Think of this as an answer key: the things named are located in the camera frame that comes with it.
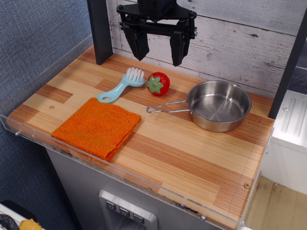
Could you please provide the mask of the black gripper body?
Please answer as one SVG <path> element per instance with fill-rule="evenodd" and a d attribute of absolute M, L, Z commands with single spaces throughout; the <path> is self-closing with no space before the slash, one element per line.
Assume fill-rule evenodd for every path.
<path fill-rule="evenodd" d="M 196 12 L 179 6 L 175 0 L 139 0 L 135 4 L 117 6 L 117 12 L 125 32 L 166 36 L 178 32 L 189 39 L 197 35 Z"/>

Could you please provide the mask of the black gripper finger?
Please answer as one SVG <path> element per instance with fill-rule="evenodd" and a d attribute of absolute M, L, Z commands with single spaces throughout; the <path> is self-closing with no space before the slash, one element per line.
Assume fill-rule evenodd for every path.
<path fill-rule="evenodd" d="M 149 53 L 147 33 L 134 30 L 127 25 L 123 27 L 123 31 L 133 55 L 141 61 Z"/>
<path fill-rule="evenodd" d="M 189 37 L 184 32 L 175 31 L 170 37 L 173 65 L 179 66 L 188 54 Z"/>

